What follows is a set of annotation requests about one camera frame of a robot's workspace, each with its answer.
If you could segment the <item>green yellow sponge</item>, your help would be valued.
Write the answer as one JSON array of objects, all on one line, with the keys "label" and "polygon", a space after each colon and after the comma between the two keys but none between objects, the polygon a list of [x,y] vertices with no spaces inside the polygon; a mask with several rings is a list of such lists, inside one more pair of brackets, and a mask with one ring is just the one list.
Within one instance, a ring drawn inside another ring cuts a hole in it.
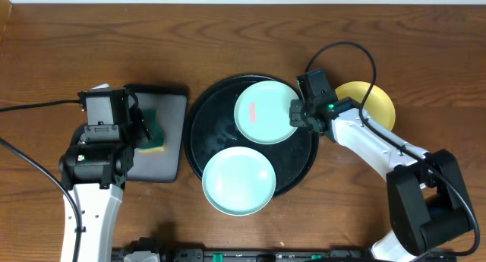
[{"label": "green yellow sponge", "polygon": [[151,136],[146,144],[139,147],[140,153],[158,153],[164,151],[166,147],[166,138],[163,129],[159,125],[159,110],[145,109],[144,124]]}]

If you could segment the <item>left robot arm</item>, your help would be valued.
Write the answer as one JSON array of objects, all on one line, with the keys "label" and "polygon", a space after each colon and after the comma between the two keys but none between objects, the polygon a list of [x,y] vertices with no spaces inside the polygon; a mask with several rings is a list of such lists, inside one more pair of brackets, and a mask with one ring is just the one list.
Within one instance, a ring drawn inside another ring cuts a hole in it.
[{"label": "left robot arm", "polygon": [[133,91],[99,87],[78,96],[87,123],[59,161],[67,190],[61,259],[109,261],[127,174],[151,135]]}]

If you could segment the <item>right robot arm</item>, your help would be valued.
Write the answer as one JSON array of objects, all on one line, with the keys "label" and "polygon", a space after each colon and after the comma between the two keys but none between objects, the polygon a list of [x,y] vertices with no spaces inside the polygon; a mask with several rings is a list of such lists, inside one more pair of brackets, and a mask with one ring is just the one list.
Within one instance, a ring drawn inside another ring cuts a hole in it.
[{"label": "right robot arm", "polygon": [[300,99],[290,124],[328,137],[362,158],[387,183],[391,231],[371,247],[384,261],[420,261],[435,254],[467,256],[480,232],[455,156],[430,153],[379,125],[350,97],[338,99],[323,70],[297,78]]}]

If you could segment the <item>yellow plate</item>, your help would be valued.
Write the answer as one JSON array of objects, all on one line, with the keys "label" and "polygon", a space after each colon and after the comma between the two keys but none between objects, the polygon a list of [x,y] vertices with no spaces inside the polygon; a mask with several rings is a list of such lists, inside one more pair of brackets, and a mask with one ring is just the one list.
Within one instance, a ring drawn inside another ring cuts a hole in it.
[{"label": "yellow plate", "polygon": [[[364,81],[352,81],[336,88],[339,99],[353,98],[361,103],[368,91],[370,84]],[[378,86],[373,86],[368,96],[364,109],[373,120],[388,130],[392,130],[396,121],[396,112],[391,98]]]}]

